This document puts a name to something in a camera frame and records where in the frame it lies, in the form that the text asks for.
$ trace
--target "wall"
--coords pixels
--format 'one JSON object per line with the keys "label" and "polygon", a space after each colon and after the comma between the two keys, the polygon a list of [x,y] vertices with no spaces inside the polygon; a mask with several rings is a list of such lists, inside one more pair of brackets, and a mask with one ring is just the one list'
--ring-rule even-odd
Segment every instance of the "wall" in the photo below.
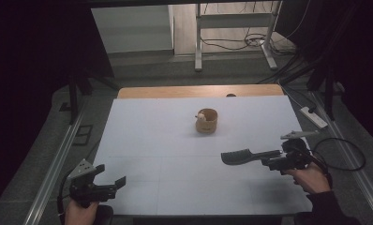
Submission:
{"label": "wall", "polygon": [[92,9],[107,53],[172,50],[172,6]]}

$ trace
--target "white table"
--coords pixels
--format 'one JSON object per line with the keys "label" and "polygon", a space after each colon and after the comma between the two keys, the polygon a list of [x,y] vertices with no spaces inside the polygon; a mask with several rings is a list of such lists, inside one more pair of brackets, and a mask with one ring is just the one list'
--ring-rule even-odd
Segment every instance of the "white table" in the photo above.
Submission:
{"label": "white table", "polygon": [[[195,130],[202,108],[218,112],[214,134]],[[223,164],[220,153],[281,149],[301,130],[286,96],[116,99],[97,151],[98,185],[126,176],[106,204],[116,215],[290,215],[309,211],[292,178],[254,161]]]}

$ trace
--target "small basket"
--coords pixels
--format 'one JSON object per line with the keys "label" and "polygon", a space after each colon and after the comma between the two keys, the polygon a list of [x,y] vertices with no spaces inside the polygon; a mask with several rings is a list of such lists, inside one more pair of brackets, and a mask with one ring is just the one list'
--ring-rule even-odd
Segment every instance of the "small basket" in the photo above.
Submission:
{"label": "small basket", "polygon": [[202,109],[199,110],[199,114],[204,114],[205,119],[196,116],[196,130],[200,133],[214,133],[216,131],[216,120],[218,119],[218,113],[213,109]]}

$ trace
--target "sleeve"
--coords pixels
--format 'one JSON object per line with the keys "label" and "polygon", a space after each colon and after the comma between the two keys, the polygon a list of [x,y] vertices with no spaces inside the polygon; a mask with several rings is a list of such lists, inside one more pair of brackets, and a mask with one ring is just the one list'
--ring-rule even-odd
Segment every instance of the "sleeve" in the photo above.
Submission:
{"label": "sleeve", "polygon": [[297,214],[303,225],[360,225],[359,220],[342,212],[333,191],[307,195],[312,202],[312,212]]}

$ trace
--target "hand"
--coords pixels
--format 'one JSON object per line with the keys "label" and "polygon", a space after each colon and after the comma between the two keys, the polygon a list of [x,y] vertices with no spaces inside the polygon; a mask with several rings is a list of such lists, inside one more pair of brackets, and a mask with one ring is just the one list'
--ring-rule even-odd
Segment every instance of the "hand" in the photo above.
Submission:
{"label": "hand", "polygon": [[96,219],[98,202],[92,202],[88,208],[81,207],[74,200],[67,205],[66,225],[92,225]]}
{"label": "hand", "polygon": [[303,190],[309,194],[317,194],[331,190],[329,182],[321,171],[321,168],[313,162],[303,170],[286,170],[284,173],[292,175],[295,181],[294,184],[300,185],[303,187]]}

